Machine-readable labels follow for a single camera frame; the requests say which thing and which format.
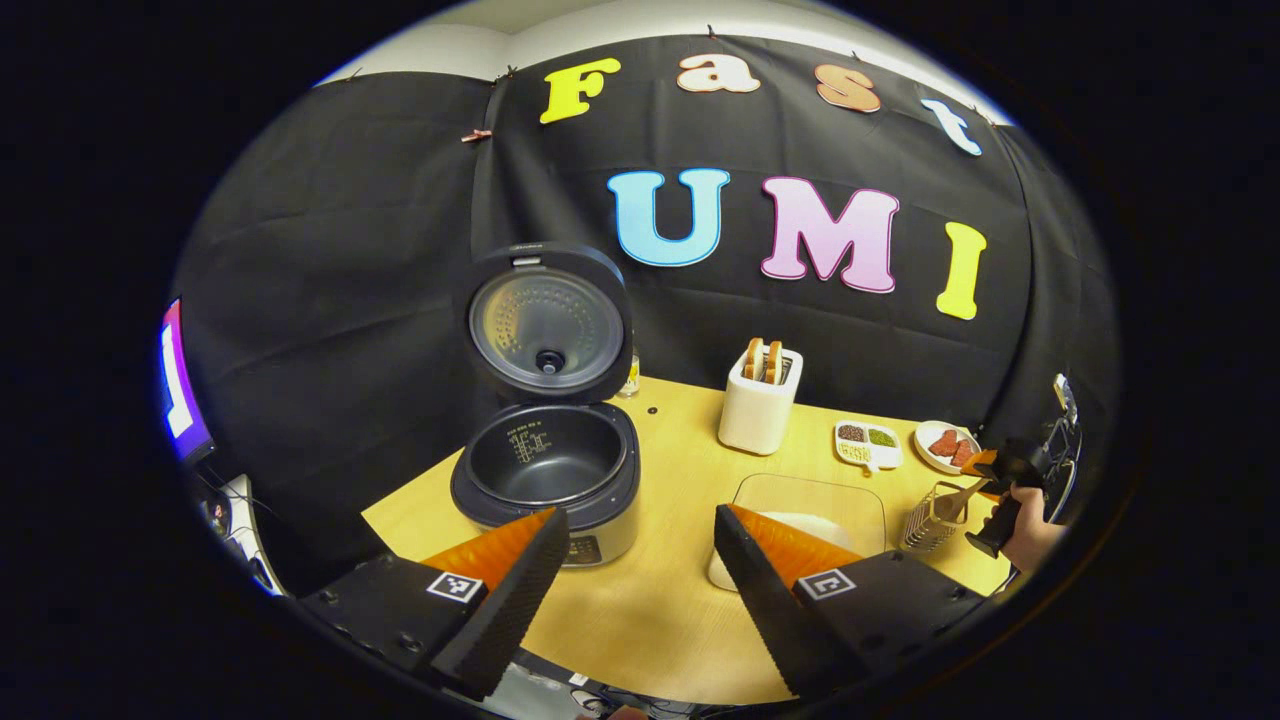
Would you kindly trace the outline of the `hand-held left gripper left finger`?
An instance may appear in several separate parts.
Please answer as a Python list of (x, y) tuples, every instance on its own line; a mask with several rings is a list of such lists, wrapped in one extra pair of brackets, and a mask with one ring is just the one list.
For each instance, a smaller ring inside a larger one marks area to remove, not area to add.
[(548, 507), (429, 559), (376, 556), (301, 603), (375, 660), (480, 701), (500, 684), (568, 544), (568, 514)]

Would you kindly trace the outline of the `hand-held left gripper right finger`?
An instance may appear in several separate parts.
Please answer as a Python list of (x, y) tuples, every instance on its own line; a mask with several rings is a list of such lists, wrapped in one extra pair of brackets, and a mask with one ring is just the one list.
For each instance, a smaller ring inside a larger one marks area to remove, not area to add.
[(863, 557), (736, 503), (716, 507), (714, 547), (803, 698), (887, 682), (997, 607), (901, 551)]

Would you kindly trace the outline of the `wooden spoon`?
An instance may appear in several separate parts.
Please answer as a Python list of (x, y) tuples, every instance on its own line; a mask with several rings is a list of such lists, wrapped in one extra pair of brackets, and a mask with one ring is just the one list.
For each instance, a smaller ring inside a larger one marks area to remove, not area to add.
[(959, 518), (966, 511), (970, 497), (988, 483), (988, 479), (982, 479), (956, 493), (937, 495), (932, 503), (933, 516), (943, 523), (963, 523)]

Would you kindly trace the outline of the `metal wire chopstick holder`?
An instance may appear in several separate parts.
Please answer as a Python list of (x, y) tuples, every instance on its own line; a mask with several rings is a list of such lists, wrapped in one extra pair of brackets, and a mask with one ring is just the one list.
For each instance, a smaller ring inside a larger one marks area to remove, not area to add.
[(945, 544), (968, 523), (966, 502), (954, 502), (963, 487), (940, 480), (908, 514), (899, 548), (909, 553), (929, 553)]

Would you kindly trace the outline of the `dark blue rice cooker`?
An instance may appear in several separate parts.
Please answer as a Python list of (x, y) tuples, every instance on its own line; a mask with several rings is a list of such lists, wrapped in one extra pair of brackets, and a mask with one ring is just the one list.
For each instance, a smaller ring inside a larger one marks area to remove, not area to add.
[(613, 562), (639, 533), (641, 454), (614, 404), (634, 361), (625, 278), (603, 252), (518, 243), (474, 261), (456, 288), (461, 347), (499, 400), (451, 475), (479, 529), (562, 509), (567, 568)]

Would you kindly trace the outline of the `white round plate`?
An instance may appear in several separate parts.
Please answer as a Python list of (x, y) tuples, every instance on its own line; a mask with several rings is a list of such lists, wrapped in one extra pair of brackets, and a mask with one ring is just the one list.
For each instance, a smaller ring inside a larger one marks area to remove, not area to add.
[(960, 475), (965, 464), (983, 451), (968, 429), (940, 420), (919, 423), (911, 442), (927, 465), (952, 477)]

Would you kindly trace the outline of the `white divided bean dish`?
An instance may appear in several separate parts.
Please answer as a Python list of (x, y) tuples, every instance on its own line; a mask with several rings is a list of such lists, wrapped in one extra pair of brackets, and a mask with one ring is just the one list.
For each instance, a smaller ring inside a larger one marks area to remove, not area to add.
[(893, 470), (904, 461), (902, 442), (897, 433), (874, 423), (837, 421), (833, 443), (837, 459), (872, 473)]

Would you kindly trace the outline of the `clear glass container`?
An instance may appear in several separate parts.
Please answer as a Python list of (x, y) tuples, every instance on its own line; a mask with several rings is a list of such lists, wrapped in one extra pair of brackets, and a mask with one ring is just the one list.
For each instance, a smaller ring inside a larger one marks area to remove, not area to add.
[(863, 557), (888, 548), (884, 505), (870, 489), (826, 480), (756, 473), (745, 477), (732, 497), (733, 503), (755, 512), (803, 512), (824, 518), (847, 532), (854, 553)]

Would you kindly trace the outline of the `white toaster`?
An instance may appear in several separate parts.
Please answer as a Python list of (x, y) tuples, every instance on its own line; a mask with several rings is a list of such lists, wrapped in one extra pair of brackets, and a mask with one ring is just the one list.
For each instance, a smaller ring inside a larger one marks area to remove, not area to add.
[(742, 373), (750, 359), (742, 352), (726, 380), (719, 416), (722, 445), (755, 455), (771, 455), (783, 443), (804, 369), (804, 357), (792, 350), (781, 354), (781, 382), (749, 380)]

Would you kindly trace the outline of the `glowing monitor screen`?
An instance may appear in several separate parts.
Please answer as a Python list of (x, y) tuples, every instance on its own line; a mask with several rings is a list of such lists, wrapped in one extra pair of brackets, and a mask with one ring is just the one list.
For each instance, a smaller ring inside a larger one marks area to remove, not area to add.
[(195, 395), (186, 361), (182, 300), (168, 306), (159, 334), (160, 410), (175, 456), (195, 466), (214, 450), (215, 441)]

